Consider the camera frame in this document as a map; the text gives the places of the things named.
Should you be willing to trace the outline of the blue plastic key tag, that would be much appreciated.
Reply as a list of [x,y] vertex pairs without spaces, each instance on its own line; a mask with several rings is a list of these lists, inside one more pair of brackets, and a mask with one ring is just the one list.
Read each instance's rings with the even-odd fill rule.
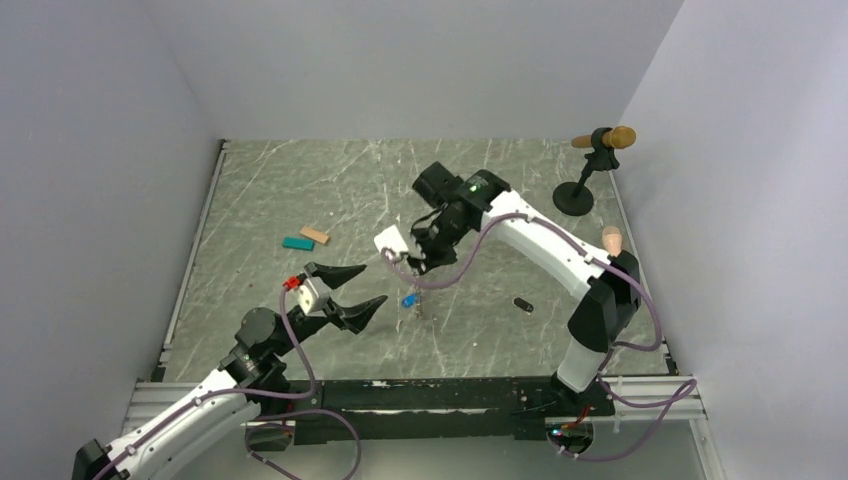
[[418,294],[416,294],[416,293],[409,294],[401,300],[400,305],[401,305],[402,308],[412,308],[418,303],[418,300],[419,300]]

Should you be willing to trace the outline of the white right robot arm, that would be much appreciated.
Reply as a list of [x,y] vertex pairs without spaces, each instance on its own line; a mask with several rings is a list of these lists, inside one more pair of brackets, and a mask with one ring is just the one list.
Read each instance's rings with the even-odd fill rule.
[[416,273],[456,263],[456,247],[471,231],[472,249],[494,238],[513,248],[554,278],[578,301],[567,322],[571,338],[552,376],[553,406],[572,416],[586,407],[589,387],[601,371],[614,341],[640,305],[638,260],[617,257],[587,244],[532,207],[511,185],[482,169],[466,179],[434,162],[412,189],[431,211],[413,222],[385,254],[403,258]]

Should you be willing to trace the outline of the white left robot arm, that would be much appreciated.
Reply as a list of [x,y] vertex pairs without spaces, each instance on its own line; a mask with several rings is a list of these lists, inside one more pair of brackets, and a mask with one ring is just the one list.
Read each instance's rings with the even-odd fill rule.
[[74,479],[166,479],[244,422],[294,414],[320,387],[303,342],[333,325],[361,333],[384,295],[354,306],[332,293],[364,266],[310,262],[282,284],[279,299],[292,308],[255,307],[242,318],[235,344],[190,392],[152,420],[107,444],[93,439],[75,455]]

